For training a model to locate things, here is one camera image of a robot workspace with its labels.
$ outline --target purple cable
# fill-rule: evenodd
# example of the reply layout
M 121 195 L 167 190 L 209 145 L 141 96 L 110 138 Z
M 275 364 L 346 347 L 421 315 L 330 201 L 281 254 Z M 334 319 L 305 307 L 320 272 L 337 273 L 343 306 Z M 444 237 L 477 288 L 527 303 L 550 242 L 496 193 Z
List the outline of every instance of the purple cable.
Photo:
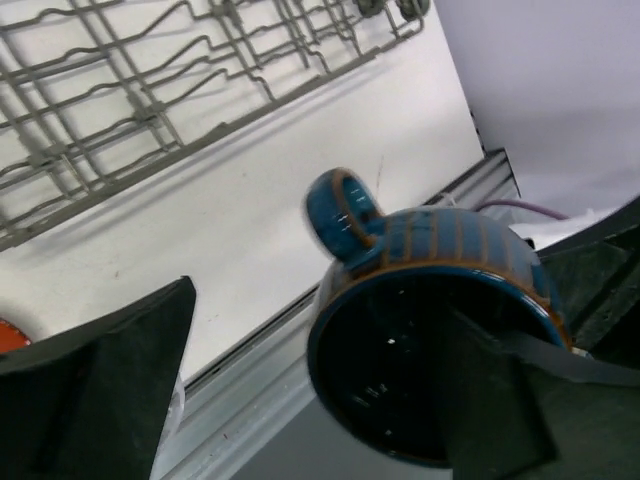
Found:
M 524 210 L 529 210 L 530 212 L 536 212 L 541 215 L 554 218 L 556 220 L 567 220 L 570 218 L 563 213 L 556 212 L 555 210 L 551 210 L 549 208 L 545 208 L 540 205 L 535 205 L 533 203 L 523 202 L 522 200 L 506 200 L 506 199 L 505 200 L 489 200 L 488 202 L 484 202 L 479 205 L 476 205 L 473 208 L 473 211 L 479 212 L 480 210 L 484 210 L 485 208 L 498 207 L 498 206 L 522 208 Z

